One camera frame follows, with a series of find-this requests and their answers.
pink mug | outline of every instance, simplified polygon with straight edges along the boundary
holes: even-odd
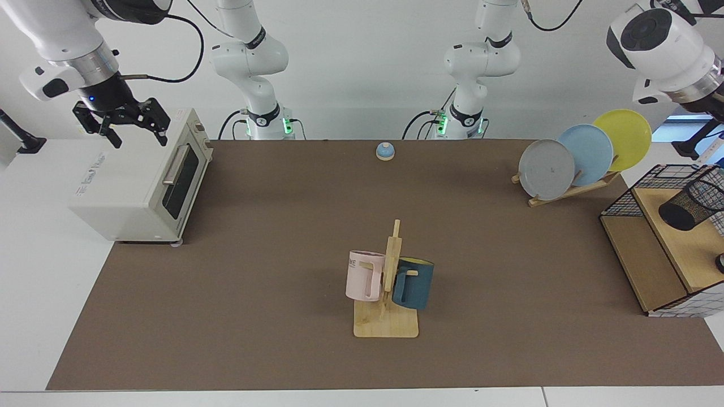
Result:
[[[351,251],[347,268],[347,297],[357,301],[379,300],[383,266],[384,254]]]

yellow plate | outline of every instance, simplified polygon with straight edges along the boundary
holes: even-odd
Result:
[[[605,131],[618,158],[610,171],[623,171],[638,164],[651,146],[651,127],[646,119],[633,110],[619,109],[602,114],[593,122]]]

mug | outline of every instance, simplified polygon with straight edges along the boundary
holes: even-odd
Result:
[[[357,301],[379,300],[383,267],[384,254],[351,251],[347,267],[347,297]]]
[[[392,301],[405,308],[424,309],[430,294],[433,268],[431,261],[400,257]]]

white table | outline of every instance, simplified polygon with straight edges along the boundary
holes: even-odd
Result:
[[[10,392],[0,393],[0,406],[724,405],[724,386],[44,392],[112,247],[66,201],[91,162],[110,148],[104,140],[50,140],[39,154],[18,156],[0,173],[0,392]],[[633,182],[657,162],[689,161],[657,143],[624,178]],[[724,314],[707,322],[724,344]]]

toaster oven window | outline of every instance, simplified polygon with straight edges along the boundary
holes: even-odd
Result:
[[[193,176],[198,168],[198,156],[194,152],[193,148],[189,148],[189,153],[186,156],[186,160],[183,162],[181,167],[181,173],[178,181],[174,185],[166,187],[166,195],[162,201],[164,208],[171,214],[174,219],[179,219],[181,208],[183,203],[186,201],[188,190],[191,188],[193,182]]]

